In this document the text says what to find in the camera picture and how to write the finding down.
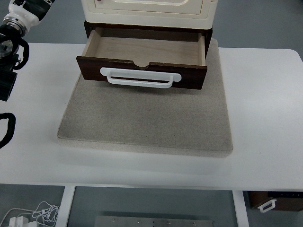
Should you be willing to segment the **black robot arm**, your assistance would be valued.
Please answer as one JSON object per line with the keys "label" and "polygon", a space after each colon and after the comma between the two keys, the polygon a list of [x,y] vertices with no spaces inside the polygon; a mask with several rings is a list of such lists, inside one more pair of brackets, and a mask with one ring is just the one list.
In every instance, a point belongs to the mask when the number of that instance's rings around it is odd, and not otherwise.
{"label": "black robot arm", "polygon": [[16,70],[29,59],[29,44],[23,37],[50,10],[53,0],[11,0],[9,13],[0,26],[0,99],[7,101],[16,82]]}

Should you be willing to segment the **white robotic hand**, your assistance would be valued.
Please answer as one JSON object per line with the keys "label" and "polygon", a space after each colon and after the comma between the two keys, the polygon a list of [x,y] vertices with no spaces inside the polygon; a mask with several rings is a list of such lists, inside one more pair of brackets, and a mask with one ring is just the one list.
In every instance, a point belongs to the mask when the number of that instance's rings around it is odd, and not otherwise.
{"label": "white robotic hand", "polygon": [[39,18],[24,9],[23,5],[18,6],[11,0],[9,3],[9,13],[5,16],[5,24],[8,22],[14,22],[23,28],[31,28],[39,24]]}

